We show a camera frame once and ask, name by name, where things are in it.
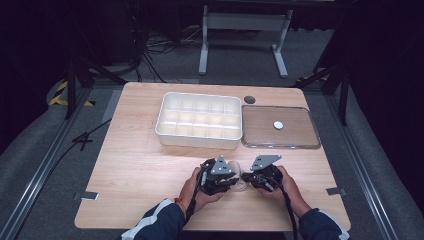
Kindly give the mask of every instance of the sleeve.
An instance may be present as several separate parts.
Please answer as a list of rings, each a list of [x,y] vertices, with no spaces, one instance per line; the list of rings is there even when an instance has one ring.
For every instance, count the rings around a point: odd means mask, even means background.
[[[165,199],[147,211],[137,225],[121,235],[122,240],[174,240],[184,226],[180,206]]]
[[[299,233],[304,240],[346,240],[346,230],[328,213],[317,208],[309,210],[299,219]]]

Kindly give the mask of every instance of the clear plastic container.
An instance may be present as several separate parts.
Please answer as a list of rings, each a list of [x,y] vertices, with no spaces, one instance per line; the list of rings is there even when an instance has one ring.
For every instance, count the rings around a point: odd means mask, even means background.
[[[321,147],[309,110],[301,107],[245,105],[242,143],[257,148]]]
[[[155,130],[164,145],[235,149],[242,137],[241,101],[231,96],[166,93]]]

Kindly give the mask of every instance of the small black circle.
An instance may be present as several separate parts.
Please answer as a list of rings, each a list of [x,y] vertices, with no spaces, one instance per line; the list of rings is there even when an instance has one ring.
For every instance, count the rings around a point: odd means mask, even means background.
[[[256,99],[252,96],[246,96],[246,97],[244,97],[244,101],[247,104],[254,104],[256,102]]]

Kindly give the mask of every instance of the transparent lid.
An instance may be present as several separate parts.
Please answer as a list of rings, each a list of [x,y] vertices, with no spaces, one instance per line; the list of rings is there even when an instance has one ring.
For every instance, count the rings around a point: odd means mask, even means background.
[[[247,147],[311,148],[321,146],[306,108],[243,105],[243,137]]]

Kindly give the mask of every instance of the person's right hand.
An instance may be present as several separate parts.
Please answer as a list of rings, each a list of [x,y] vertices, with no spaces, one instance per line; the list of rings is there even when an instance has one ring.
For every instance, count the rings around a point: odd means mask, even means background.
[[[186,211],[188,206],[191,202],[191,197],[193,196],[194,189],[196,187],[196,178],[197,175],[200,173],[200,168],[196,167],[191,174],[191,177],[187,179],[184,183],[183,188],[180,192],[180,198],[182,199],[182,202],[184,204],[184,207],[182,208],[183,211]],[[206,204],[213,203],[218,201],[224,196],[224,193],[216,193],[212,196],[209,196],[202,191],[199,191],[196,195],[196,207],[194,209],[194,212],[200,211]]]
[[[303,199],[296,182],[287,173],[287,170],[283,166],[277,166],[277,168],[283,174],[281,184],[284,190],[287,192],[287,195],[289,195],[293,212],[294,214],[296,214],[297,217],[300,218],[303,214],[308,212],[311,207]],[[268,192],[262,188],[258,188],[258,192],[262,196],[274,199],[278,202],[278,204],[282,204],[283,206],[285,206],[285,199],[283,193],[281,192],[281,189],[278,188],[273,192]]]

